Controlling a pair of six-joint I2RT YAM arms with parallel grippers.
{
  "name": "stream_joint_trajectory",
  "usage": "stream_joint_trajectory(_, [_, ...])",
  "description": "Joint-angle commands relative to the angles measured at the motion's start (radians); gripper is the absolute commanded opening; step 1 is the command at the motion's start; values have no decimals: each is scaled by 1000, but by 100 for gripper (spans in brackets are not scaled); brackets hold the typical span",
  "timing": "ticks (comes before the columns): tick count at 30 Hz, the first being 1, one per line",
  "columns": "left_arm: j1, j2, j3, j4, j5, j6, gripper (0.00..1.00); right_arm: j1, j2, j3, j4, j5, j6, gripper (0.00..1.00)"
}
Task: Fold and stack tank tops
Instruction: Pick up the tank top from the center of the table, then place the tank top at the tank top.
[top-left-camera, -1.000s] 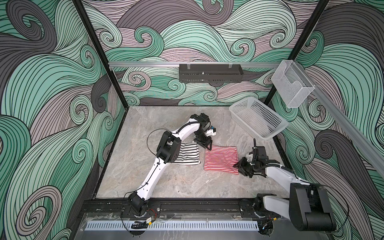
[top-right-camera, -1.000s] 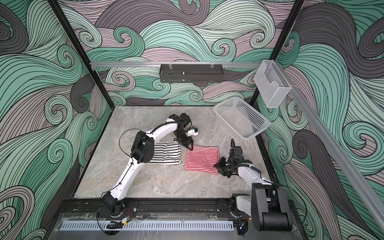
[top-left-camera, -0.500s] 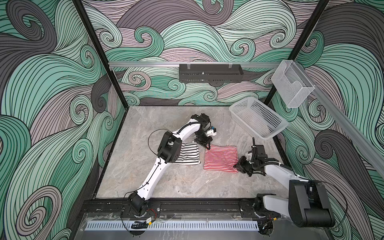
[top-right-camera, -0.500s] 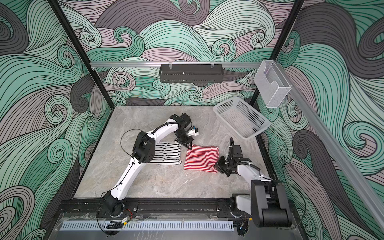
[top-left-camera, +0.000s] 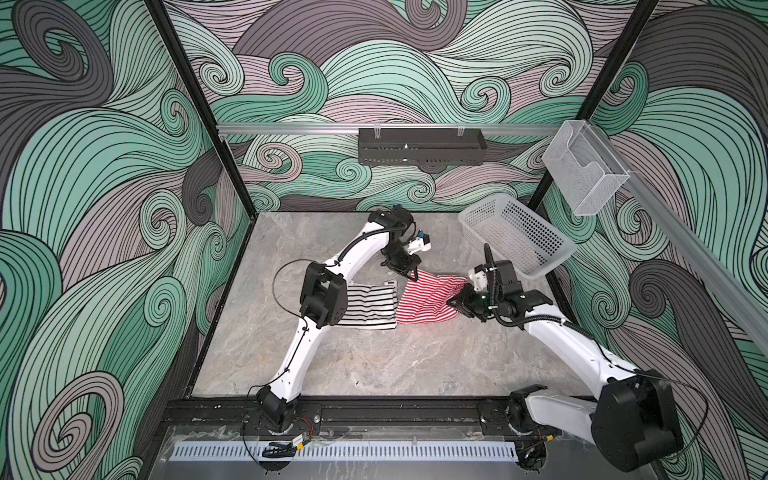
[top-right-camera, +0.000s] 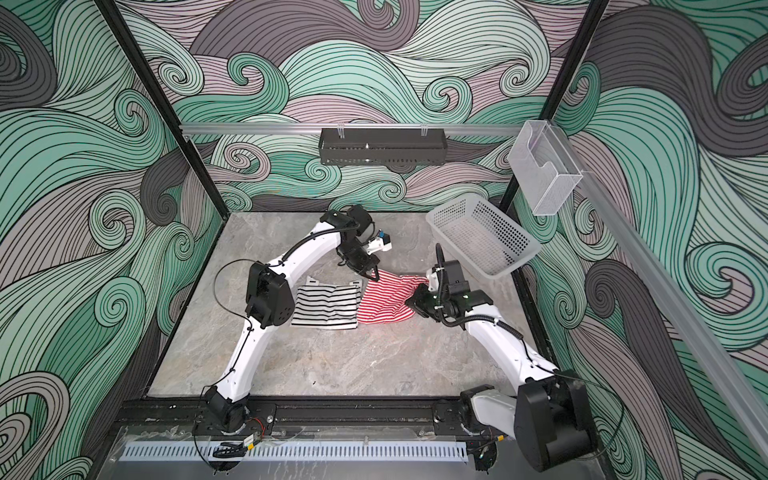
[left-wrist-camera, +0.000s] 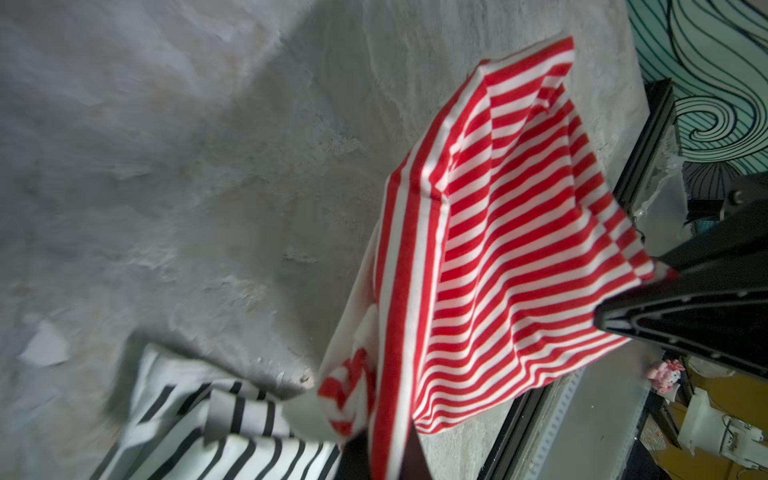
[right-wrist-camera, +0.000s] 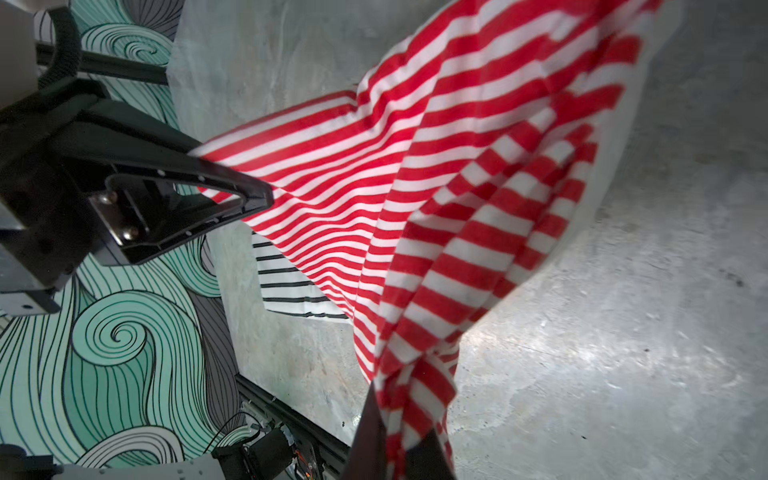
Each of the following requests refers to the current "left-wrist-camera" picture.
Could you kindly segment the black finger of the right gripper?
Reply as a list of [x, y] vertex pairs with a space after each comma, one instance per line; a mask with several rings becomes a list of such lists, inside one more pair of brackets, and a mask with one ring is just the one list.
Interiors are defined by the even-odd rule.
[[733, 257], [601, 303], [601, 331], [767, 376], [767, 253]]

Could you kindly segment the red white striped tank top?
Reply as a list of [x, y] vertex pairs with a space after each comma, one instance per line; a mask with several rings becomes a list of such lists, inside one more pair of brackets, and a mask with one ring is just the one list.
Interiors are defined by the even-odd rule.
[[565, 300], [619, 217], [565, 80], [569, 36], [483, 61], [386, 181], [326, 351], [331, 431], [366, 433], [399, 476], [409, 430], [437, 434], [564, 375], [588, 314]]

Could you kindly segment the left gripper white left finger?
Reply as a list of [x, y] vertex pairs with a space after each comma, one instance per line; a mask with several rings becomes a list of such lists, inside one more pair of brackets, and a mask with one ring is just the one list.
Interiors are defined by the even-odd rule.
[[370, 480], [368, 437], [359, 434], [348, 441], [340, 453], [335, 480]]

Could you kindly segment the black white striped tank top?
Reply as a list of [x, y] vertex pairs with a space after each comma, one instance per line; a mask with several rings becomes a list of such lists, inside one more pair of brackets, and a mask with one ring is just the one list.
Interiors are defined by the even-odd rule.
[[283, 404], [203, 360], [145, 346], [129, 414], [96, 479], [332, 479], [332, 442], [308, 440]]

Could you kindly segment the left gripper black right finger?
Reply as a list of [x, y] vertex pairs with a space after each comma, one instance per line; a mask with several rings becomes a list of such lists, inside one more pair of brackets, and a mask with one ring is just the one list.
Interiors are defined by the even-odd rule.
[[415, 428], [409, 430], [399, 479], [432, 480], [427, 459]]

